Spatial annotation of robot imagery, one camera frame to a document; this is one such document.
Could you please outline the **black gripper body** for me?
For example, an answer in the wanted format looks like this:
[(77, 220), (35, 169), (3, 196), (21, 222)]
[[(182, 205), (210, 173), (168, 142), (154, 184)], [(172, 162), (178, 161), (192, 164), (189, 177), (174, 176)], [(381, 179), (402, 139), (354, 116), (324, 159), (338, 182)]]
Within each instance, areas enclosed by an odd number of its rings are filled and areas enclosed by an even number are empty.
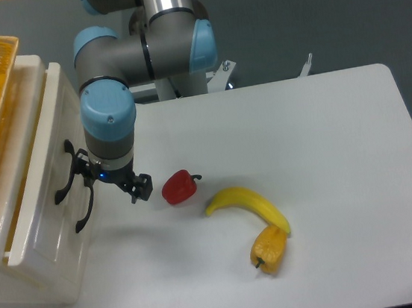
[(94, 180), (100, 180), (103, 183), (113, 184), (119, 187), (123, 192), (130, 192), (134, 188), (134, 161), (130, 160), (120, 169), (108, 170), (99, 161), (89, 160), (90, 174)]

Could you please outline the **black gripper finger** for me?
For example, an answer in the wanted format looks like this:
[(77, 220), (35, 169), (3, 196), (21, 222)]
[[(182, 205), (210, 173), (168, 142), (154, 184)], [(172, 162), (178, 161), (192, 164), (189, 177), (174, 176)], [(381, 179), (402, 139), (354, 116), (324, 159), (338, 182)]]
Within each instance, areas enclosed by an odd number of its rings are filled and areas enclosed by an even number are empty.
[(131, 196), (131, 203), (138, 200), (148, 201), (153, 191), (152, 178), (149, 174), (139, 174), (124, 179), (119, 188)]
[(76, 175), (80, 174), (84, 178), (84, 185), (92, 187), (95, 183), (92, 170), (90, 169), (90, 161), (88, 158), (88, 152), (85, 149), (79, 148), (74, 157), (74, 172)]

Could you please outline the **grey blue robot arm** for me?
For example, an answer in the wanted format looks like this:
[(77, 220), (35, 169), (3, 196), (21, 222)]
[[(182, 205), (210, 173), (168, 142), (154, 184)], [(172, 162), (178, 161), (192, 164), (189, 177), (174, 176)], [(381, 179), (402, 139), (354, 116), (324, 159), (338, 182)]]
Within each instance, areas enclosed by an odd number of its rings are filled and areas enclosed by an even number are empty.
[(105, 27), (89, 27), (74, 40), (80, 116), (91, 179), (112, 183), (146, 201), (149, 175), (134, 173), (134, 85), (194, 74), (217, 61), (216, 40), (207, 19), (196, 15), (193, 0), (82, 0), (85, 9), (104, 14), (140, 7), (143, 30), (118, 38)]

